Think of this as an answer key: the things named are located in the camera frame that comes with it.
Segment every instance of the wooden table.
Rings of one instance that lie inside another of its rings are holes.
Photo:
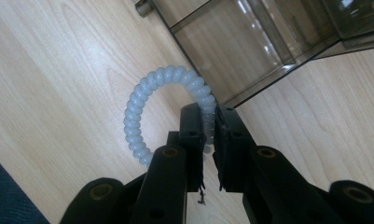
[[[187,60],[156,14],[132,1],[0,1],[0,162],[56,223],[78,191],[145,167],[127,149],[123,111],[149,71]],[[192,102],[179,86],[145,107],[151,148]],[[353,179],[374,189],[374,49],[308,63],[238,108],[256,141],[279,148],[311,183]],[[205,163],[207,205],[188,195],[188,223],[245,223],[240,194],[218,192]]]

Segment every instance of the screw hole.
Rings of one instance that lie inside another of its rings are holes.
[[[196,135],[198,135],[197,132],[189,132],[189,136],[196,136]]]
[[[178,153],[178,150],[175,148],[166,148],[166,149],[163,149],[162,151],[162,154],[166,157],[173,157],[177,155],[177,153]]]
[[[324,220],[323,215],[315,210],[309,209],[306,211],[306,214],[314,221],[322,222]]]
[[[165,216],[165,213],[162,209],[158,209],[158,208],[152,208],[150,211],[149,211],[149,216],[152,218],[152,219],[161,219],[161,218],[164,218]]]
[[[370,194],[365,191],[358,189],[356,187],[345,187],[343,193],[346,194],[349,198],[359,202],[359,203],[372,203],[373,198]]]
[[[266,157],[266,158],[273,158],[276,156],[276,153],[272,150],[265,149],[265,148],[260,148],[258,150],[259,156]]]
[[[111,194],[113,187],[110,184],[100,184],[90,190],[90,197],[95,201],[100,201]]]

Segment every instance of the metal screw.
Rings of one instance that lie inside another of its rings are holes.
[[[143,18],[145,18],[149,13],[154,11],[154,8],[151,6],[151,4],[149,4],[147,0],[140,0],[134,6],[138,14]]]

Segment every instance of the wood grain surface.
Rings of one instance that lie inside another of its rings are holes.
[[[91,180],[145,171],[123,111],[139,79],[167,64],[188,66],[159,17],[141,19],[132,1],[0,1],[0,162],[51,223]],[[154,93],[142,121],[151,148],[191,102],[178,86]],[[374,188],[374,50],[309,63],[238,111],[313,184]],[[218,192],[210,156],[204,172],[207,205],[189,194],[187,223],[246,223],[241,195]]]

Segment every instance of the dark fabric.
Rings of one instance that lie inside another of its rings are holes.
[[[1,165],[0,223],[48,223]]]

